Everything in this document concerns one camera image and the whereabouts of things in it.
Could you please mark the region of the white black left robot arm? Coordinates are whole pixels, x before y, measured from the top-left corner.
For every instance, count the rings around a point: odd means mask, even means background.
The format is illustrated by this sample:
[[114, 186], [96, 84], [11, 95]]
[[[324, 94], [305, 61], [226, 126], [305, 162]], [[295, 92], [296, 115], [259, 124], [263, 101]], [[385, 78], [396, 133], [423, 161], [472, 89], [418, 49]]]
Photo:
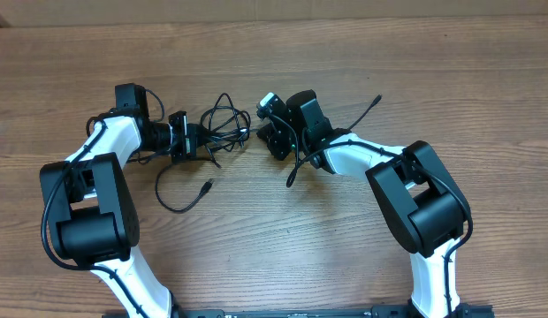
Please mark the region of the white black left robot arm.
[[183, 111], [151, 119], [147, 94], [141, 85], [117, 85], [115, 107], [90, 119], [94, 129], [80, 149], [41, 168], [41, 240], [58, 267], [105, 282], [126, 316], [182, 317], [141, 253], [139, 218], [123, 169], [138, 152], [167, 155], [173, 163], [194, 158], [194, 131]]

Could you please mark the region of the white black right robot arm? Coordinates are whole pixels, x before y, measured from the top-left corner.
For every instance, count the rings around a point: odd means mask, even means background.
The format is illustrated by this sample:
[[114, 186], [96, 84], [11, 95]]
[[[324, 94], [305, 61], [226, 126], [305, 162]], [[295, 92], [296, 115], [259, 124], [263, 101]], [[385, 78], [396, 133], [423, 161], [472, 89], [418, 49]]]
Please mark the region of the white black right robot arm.
[[410, 254], [410, 313], [460, 315], [456, 252], [471, 238], [474, 223], [467, 199], [433, 147], [421, 140], [385, 146], [359, 137], [352, 127], [335, 128], [312, 90], [286, 101], [268, 93], [256, 108], [257, 116], [269, 122], [257, 135], [270, 153], [278, 160], [296, 156], [288, 186], [307, 163], [369, 184], [388, 229]]

